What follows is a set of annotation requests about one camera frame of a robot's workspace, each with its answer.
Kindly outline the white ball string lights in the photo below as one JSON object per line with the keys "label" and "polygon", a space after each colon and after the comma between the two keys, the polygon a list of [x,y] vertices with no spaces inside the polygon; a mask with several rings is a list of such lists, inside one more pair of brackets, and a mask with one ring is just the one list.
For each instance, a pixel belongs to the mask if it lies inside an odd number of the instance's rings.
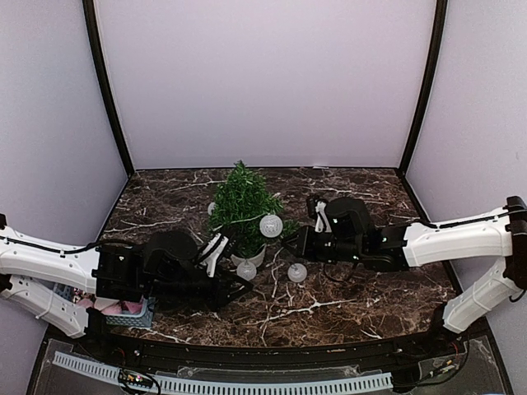
{"label": "white ball string lights", "polygon": [[236,265],[237,276],[252,281],[264,262],[267,246],[299,230],[300,223],[282,219],[281,211],[282,204],[274,198],[256,203],[216,199],[209,204],[211,229],[235,232],[230,260]]}

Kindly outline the small green christmas tree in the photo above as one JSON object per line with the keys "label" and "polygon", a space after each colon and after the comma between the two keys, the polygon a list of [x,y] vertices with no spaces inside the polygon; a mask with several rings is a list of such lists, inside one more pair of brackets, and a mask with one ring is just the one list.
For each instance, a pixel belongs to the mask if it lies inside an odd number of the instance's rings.
{"label": "small green christmas tree", "polygon": [[253,258],[265,245],[275,244],[300,228],[298,221],[283,220],[279,236],[262,235],[261,219],[266,215],[281,216],[284,207],[279,197],[268,191],[266,179],[241,160],[235,163],[226,180],[217,185],[213,202],[215,207],[208,219],[208,230],[211,233],[232,230],[235,240],[232,253],[238,258]]}

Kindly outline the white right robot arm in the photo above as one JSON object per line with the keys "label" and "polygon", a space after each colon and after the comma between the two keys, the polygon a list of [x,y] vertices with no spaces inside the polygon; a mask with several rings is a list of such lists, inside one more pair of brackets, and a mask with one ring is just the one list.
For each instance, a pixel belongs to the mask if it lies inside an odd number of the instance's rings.
{"label": "white right robot arm", "polygon": [[492,211],[438,223],[374,225],[365,202],[352,197],[306,201],[314,225],[303,225],[282,244],[311,262],[353,263],[374,272],[403,272],[466,258],[494,257],[487,272],[436,312],[437,326],[421,337],[420,349],[439,356],[460,334],[504,300],[526,290],[526,204],[507,198]]}

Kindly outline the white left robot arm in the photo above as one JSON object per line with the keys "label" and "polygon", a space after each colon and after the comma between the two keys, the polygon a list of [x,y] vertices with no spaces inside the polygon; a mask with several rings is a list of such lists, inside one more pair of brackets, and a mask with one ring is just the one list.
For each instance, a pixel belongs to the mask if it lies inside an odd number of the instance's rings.
{"label": "white left robot arm", "polygon": [[155,305],[196,300],[212,311],[249,293],[250,281],[219,267],[234,244],[222,231],[197,246],[181,230],[144,244],[103,239],[73,247],[1,224],[1,297],[71,338],[99,359],[116,352],[109,325],[149,327]]}

